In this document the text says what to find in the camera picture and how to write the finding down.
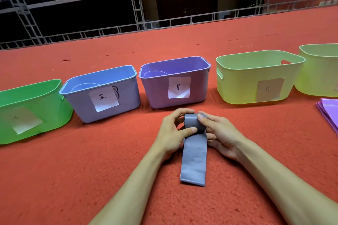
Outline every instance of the cartoon drawing on bin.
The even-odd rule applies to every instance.
[[[116,86],[113,86],[112,87],[113,89],[114,89],[114,92],[115,92],[115,95],[116,95],[116,98],[118,99],[118,98],[120,98],[120,94],[119,94],[119,89],[116,87]]]

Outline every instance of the forearm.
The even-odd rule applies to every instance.
[[[289,225],[333,225],[338,204],[308,185],[255,143],[237,148],[239,162],[260,184]]]
[[[90,225],[137,225],[142,221],[163,153],[151,148]]]

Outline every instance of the hand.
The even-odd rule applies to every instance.
[[[190,108],[178,108],[163,119],[161,128],[152,146],[164,153],[163,160],[170,158],[171,154],[178,150],[184,138],[197,132],[197,128],[195,127],[182,128],[182,130],[177,129],[177,126],[184,122],[184,117],[181,116],[193,113],[195,113],[195,110]]]
[[[199,111],[198,113],[206,115],[205,118],[199,114],[197,119],[202,125],[207,127],[206,137],[208,145],[217,149],[227,158],[237,160],[236,147],[238,144],[249,140],[228,119],[209,115],[203,111]]]

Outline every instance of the bin rim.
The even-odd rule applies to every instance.
[[[173,73],[173,74],[162,75],[162,76],[153,76],[153,77],[151,77],[151,78],[161,78],[161,77],[165,77],[165,76],[172,76],[172,75],[179,75],[179,74],[184,74],[184,73],[190,73],[190,72],[194,72],[194,71],[200,71],[200,70],[209,69],[209,68],[211,67],[211,64],[210,64],[206,59],[204,59],[204,58],[201,57],[201,56],[188,56],[188,57],[182,57],[182,58],[176,58],[176,59],[169,59],[169,60],[157,61],[157,62],[149,62],[149,63],[143,64],[143,65],[141,66],[141,68],[140,68],[139,78],[140,78],[140,79],[150,79],[150,78],[145,78],[145,77],[142,77],[142,76],[141,76],[142,68],[143,68],[143,66],[145,66],[145,65],[152,64],[152,63],[158,63],[158,62],[166,62],[166,61],[172,61],[172,60],[179,60],[179,59],[191,58],[191,57],[198,57],[198,58],[201,58],[203,61],[205,61],[205,63],[208,65],[208,67],[206,67],[206,68],[204,68],[204,69],[195,69],[195,70],[190,70],[190,71],[185,71],[185,72],[180,72],[180,73]]]
[[[252,52],[262,52],[262,51],[279,51],[279,52],[286,52],[286,51],[283,51],[283,50],[260,50],[260,51],[252,51]],[[293,62],[293,63],[289,63],[289,64],[277,64],[277,65],[271,65],[271,66],[264,66],[264,67],[255,67],[255,68],[247,68],[247,69],[232,69],[232,68],[228,68],[228,67],[225,67],[223,66],[222,64],[220,64],[220,62],[217,60],[218,58],[220,57],[223,57],[223,56],[229,56],[229,55],[238,55],[238,54],[243,54],[243,53],[251,53],[251,52],[240,52],[240,53],[233,53],[233,54],[226,54],[226,55],[221,55],[219,57],[216,58],[216,63],[218,65],[220,65],[223,69],[229,69],[229,70],[252,70],[252,69],[262,69],[262,68],[271,68],[271,67],[279,67],[279,66],[290,66],[292,64],[299,64],[299,63],[303,63],[306,61],[306,59],[300,55],[297,55],[297,54],[294,54],[294,53],[290,53],[290,52],[286,52],[286,53],[289,53],[289,54],[292,54],[294,56],[297,56],[297,57],[301,57],[302,61],[300,62]]]
[[[105,71],[105,70],[111,70],[111,69],[116,69],[116,68],[121,68],[121,67],[131,67],[134,71],[134,75],[129,77],[129,78],[124,78],[124,79],[121,79],[121,80],[116,80],[116,81],[112,81],[112,82],[108,82],[106,84],[102,84],[102,85],[98,85],[98,86],[92,86],[92,87],[88,87],[86,89],[81,89],[81,90],[77,90],[77,91],[73,91],[73,92],[68,92],[68,93],[64,93],[62,92],[63,89],[65,88],[65,86],[68,84],[68,82],[73,79],[73,78],[78,78],[80,76],[84,76],[84,75],[89,75],[89,74],[94,74],[94,73],[97,73],[97,72],[101,72],[101,71]],[[83,91],[87,91],[87,90],[90,90],[90,89],[95,89],[95,88],[99,88],[99,87],[102,87],[102,86],[107,86],[107,85],[111,85],[113,83],[119,83],[119,82],[122,82],[122,81],[126,81],[126,80],[129,80],[129,79],[132,79],[132,78],[135,78],[137,75],[137,72],[135,70],[135,68],[133,67],[133,65],[123,65],[123,66],[118,66],[118,67],[113,67],[113,68],[109,68],[109,69],[103,69],[103,70],[98,70],[98,71],[94,71],[94,72],[91,72],[91,73],[87,73],[87,74],[82,74],[82,75],[78,75],[78,76],[75,76],[75,77],[72,77],[70,79],[68,79],[65,84],[61,87],[60,91],[59,91],[59,94],[61,95],[70,95],[70,94],[74,94],[74,93],[79,93],[79,92],[83,92]]]
[[[304,53],[306,53],[307,55],[310,55],[310,56],[315,56],[315,57],[323,57],[323,58],[338,58],[338,54],[336,55],[336,56],[323,56],[323,55],[316,55],[316,54],[311,54],[311,53],[308,53],[308,52],[305,52],[304,50],[303,50],[303,46],[308,46],[308,45],[332,45],[332,44],[334,44],[334,45],[337,45],[338,46],[338,43],[327,43],[327,44],[306,44],[306,45],[301,45],[300,47],[299,47],[299,49],[302,51],[302,52],[304,52]]]
[[[59,85],[61,84],[61,79],[51,79],[51,80],[41,81],[41,82],[29,84],[29,85],[24,85],[24,86],[14,87],[14,88],[11,88],[11,89],[7,89],[7,90],[0,91],[0,93],[1,93],[1,92],[9,91],[9,90],[12,90],[12,89],[20,88],[20,87],[37,85],[37,84],[44,83],[44,82],[49,82],[49,81],[58,81],[58,84],[57,84],[51,91],[49,91],[49,92],[47,92],[47,93],[44,93],[44,94],[41,94],[41,95],[38,95],[38,96],[35,96],[35,97],[32,97],[32,98],[29,98],[29,99],[25,99],[25,100],[21,100],[21,101],[12,102],[12,103],[9,103],[9,104],[6,104],[6,105],[2,105],[2,106],[0,105],[0,108],[6,107],[6,106],[9,106],[9,105],[19,104],[19,103],[24,102],[24,101],[28,101],[28,100],[32,100],[32,99],[36,99],[36,98],[40,98],[40,97],[43,97],[43,96],[45,96],[45,95],[48,95],[48,94],[54,92],[54,91],[59,87]]]

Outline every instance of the folded purple sheet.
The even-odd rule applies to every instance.
[[[317,108],[338,134],[338,99],[321,99]]]

